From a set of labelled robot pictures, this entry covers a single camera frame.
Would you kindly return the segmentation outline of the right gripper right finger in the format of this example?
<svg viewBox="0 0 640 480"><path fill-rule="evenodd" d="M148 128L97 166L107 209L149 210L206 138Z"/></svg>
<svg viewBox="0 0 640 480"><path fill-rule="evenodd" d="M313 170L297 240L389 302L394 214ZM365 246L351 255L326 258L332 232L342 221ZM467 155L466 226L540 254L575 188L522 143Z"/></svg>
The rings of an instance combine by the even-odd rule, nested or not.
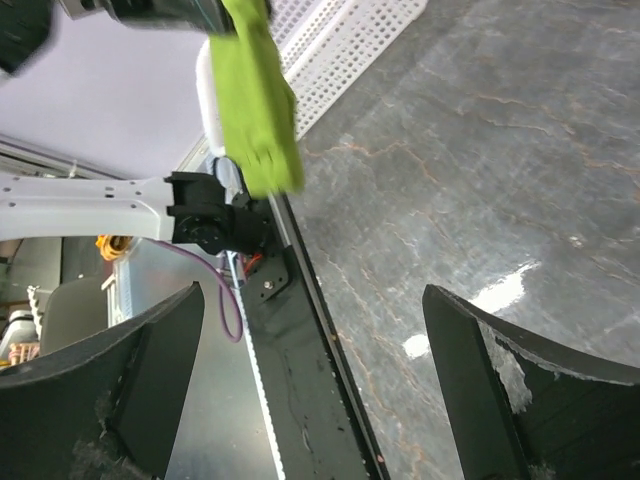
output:
<svg viewBox="0 0 640 480"><path fill-rule="evenodd" d="M636 479L639 370L574 350L436 285L422 307L467 479Z"/></svg>

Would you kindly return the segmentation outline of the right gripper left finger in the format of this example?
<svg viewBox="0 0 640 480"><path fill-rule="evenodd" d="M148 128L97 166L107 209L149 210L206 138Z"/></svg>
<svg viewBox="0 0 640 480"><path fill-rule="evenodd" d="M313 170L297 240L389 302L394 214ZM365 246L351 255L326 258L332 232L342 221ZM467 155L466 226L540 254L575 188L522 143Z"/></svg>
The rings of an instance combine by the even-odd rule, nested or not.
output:
<svg viewBox="0 0 640 480"><path fill-rule="evenodd" d="M4 479L162 479L204 319L198 283L1 373Z"/></svg>

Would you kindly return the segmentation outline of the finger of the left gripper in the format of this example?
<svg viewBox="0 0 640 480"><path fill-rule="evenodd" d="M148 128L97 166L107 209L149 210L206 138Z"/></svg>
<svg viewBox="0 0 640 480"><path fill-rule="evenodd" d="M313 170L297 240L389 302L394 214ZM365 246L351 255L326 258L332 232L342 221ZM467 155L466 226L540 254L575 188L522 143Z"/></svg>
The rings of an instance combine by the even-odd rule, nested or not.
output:
<svg viewBox="0 0 640 480"><path fill-rule="evenodd" d="M73 20L107 13L131 28L194 30L226 35L235 32L233 20L221 1L190 0L61 0Z"/></svg>

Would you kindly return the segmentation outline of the green paper napkin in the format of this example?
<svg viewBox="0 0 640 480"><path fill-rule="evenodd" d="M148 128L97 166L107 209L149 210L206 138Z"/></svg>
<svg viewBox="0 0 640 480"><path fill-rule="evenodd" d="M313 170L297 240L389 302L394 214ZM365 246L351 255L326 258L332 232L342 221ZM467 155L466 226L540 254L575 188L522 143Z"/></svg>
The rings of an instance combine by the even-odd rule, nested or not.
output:
<svg viewBox="0 0 640 480"><path fill-rule="evenodd" d="M226 155L255 198L298 192L305 174L296 98L285 80L264 1L225 1L235 32L209 37Z"/></svg>

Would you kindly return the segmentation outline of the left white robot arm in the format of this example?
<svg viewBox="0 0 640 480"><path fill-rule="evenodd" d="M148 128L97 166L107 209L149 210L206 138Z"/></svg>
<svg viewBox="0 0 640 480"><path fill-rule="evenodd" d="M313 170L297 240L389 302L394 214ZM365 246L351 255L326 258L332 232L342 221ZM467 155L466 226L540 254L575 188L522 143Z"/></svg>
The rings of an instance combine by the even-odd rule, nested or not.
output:
<svg viewBox="0 0 640 480"><path fill-rule="evenodd" d="M189 26L207 33L234 32L231 15L222 1L92 1L89 8L104 9L117 21L142 21L146 26ZM1 73L15 74L34 57L53 30L55 1L1 1ZM165 104L182 100L171 81L167 92L142 80L142 67L107 60L107 67L124 67L107 73L106 87L94 74L79 93L63 100L89 100L91 116L82 118L105 126L104 115L134 113L134 120L151 121L152 114L170 113ZM116 85L116 73L133 73L133 86ZM151 140L151 127L134 127ZM45 236L78 237L99 234L143 237L173 244L197 244L216 254L233 250L253 254L268 243L271 226L264 211L225 201L224 188L205 173L174 172L147 179L46 179L1 173L1 241Z"/></svg>

